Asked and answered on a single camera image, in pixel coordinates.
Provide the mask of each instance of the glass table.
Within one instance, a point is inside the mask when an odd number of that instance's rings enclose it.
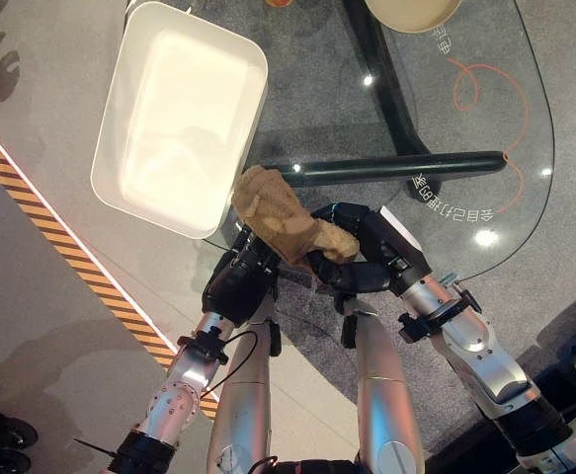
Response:
[[[553,135],[514,2],[463,1],[445,25],[412,35],[381,26],[362,0],[285,8],[197,1],[191,8],[254,40],[268,57],[268,96],[247,166],[298,169],[428,150],[505,153],[502,171],[441,185],[416,175],[300,188],[307,208],[339,200],[387,205],[439,276],[479,275],[534,231],[551,182]]]

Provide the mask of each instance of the yellow and black striped tape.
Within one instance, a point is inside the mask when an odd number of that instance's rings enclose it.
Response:
[[[81,249],[1,152],[0,185],[18,204],[22,212],[29,217],[45,239],[52,244],[90,289],[99,296],[103,304],[114,313],[145,350],[160,365],[168,368],[175,355],[173,351]],[[205,415],[214,420],[217,402],[203,399],[200,406]]]

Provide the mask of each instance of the robotic hand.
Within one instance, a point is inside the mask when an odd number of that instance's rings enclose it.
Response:
[[[407,343],[424,337],[443,355],[475,403],[516,450],[531,472],[576,472],[576,433],[544,399],[534,382],[500,347],[490,321],[460,284],[453,292],[431,276],[422,248],[383,207],[379,212],[336,203],[312,214],[348,230],[360,241],[366,263],[336,265],[319,252],[308,254],[314,271],[342,293],[390,290],[411,316],[399,317]],[[344,301],[336,309],[347,314]],[[351,347],[354,323],[346,318],[343,342]]]
[[[223,348],[240,336],[253,335],[250,345],[257,354],[277,352],[276,348],[257,348],[262,336],[271,341],[278,327],[261,320],[254,330],[230,338],[235,328],[250,320],[265,299],[272,300],[277,282],[279,257],[250,229],[238,235],[233,247],[218,262],[203,293],[204,316],[191,337],[181,337],[180,350],[173,360],[167,379],[153,394],[145,419],[134,427],[113,457],[108,470],[118,474],[162,474],[178,447],[178,436],[198,415],[203,392],[212,381],[218,367],[228,362]],[[244,362],[239,349],[227,378]]]

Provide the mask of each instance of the oven mitt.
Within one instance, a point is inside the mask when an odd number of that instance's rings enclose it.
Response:
[[[313,250],[344,264],[360,250],[349,232],[309,215],[277,170],[248,169],[235,185],[232,204],[252,231],[292,265],[309,267],[305,255]]]

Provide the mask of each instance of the white tray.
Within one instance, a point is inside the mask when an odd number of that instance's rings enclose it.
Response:
[[[229,205],[266,95],[249,39],[159,2],[131,14],[91,182],[107,205],[194,239]]]

